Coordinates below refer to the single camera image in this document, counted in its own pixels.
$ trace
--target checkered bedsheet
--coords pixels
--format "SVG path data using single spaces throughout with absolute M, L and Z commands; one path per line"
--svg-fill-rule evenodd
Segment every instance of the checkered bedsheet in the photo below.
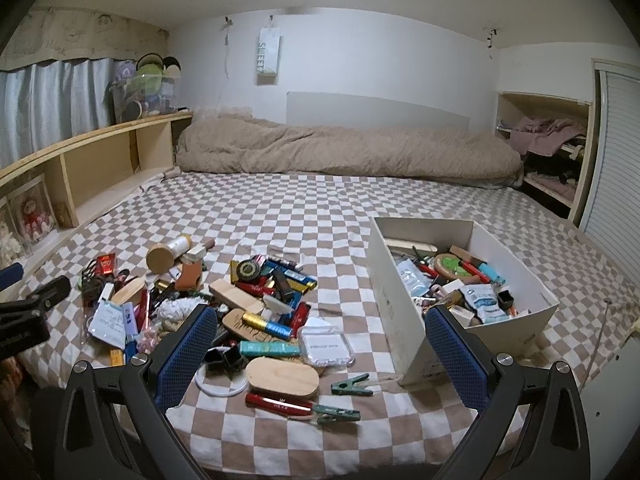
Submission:
M 183 403 L 167 412 L 187 448 L 206 468 L 268 476 L 312 478 L 367 465 L 441 462 L 475 412 L 460 403 L 446 380 L 414 392 L 385 380 L 393 378 L 394 367 L 365 258 L 372 216 L 469 218 L 482 224 L 561 301 L 529 360 L 549 366 L 562 358 L 581 383 L 613 358 L 638 317 L 636 291 L 628 280 L 516 190 L 398 178 L 184 174 L 131 198 L 76 234 L 30 278 L 23 293 L 60 274 L 75 286 L 91 258 L 114 250 L 120 268 L 144 273 L 146 248 L 180 233 L 196 240 L 216 238 L 216 249 L 206 257 L 206 282 L 225 276 L 234 257 L 268 248 L 301 254 L 305 272 L 319 279 L 318 289 L 307 297 L 312 315 L 342 328 L 356 352 L 348 375 L 369 372 L 380 381 L 372 397 L 328 396 L 329 384 L 347 376 L 346 370 L 328 370 L 319 402 L 360 410 L 362 420 L 319 428 L 249 408 L 244 395 L 208 397 L 192 383 Z M 80 358 L 108 362 L 100 343 L 81 348 L 80 306 L 74 288 L 50 313 L 49 342 L 22 354 L 41 384 L 64 386 Z M 513 446 L 522 417 L 516 414 L 505 447 Z

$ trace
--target light blue curtain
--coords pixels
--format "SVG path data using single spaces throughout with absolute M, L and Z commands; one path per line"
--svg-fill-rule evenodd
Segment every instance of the light blue curtain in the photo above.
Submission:
M 0 72 L 0 168 L 114 123 L 109 85 L 123 61 L 53 61 Z

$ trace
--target beige comforter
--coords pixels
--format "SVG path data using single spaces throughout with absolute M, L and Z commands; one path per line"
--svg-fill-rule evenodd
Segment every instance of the beige comforter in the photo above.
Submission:
M 456 128 L 359 130 L 221 117 L 183 131 L 176 163 L 185 171 L 207 173 L 309 172 L 510 184 L 520 156 L 494 135 Z

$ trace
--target white cardboard box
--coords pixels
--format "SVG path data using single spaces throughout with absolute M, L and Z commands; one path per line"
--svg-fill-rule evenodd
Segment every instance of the white cardboard box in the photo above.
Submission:
M 519 311 L 529 309 L 531 314 L 468 328 L 493 354 L 521 356 L 558 306 L 558 298 L 507 247 L 472 220 L 372 218 L 367 269 L 400 384 L 431 379 L 444 368 L 427 341 L 424 321 L 404 288 L 386 238 L 433 244 L 441 253 L 456 245 L 485 259 L 506 279 L 514 306 Z

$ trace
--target louvered door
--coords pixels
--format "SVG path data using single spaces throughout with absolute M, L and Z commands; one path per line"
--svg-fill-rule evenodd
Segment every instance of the louvered door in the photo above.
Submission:
M 580 228 L 640 285 L 640 72 L 595 63 L 600 140 Z

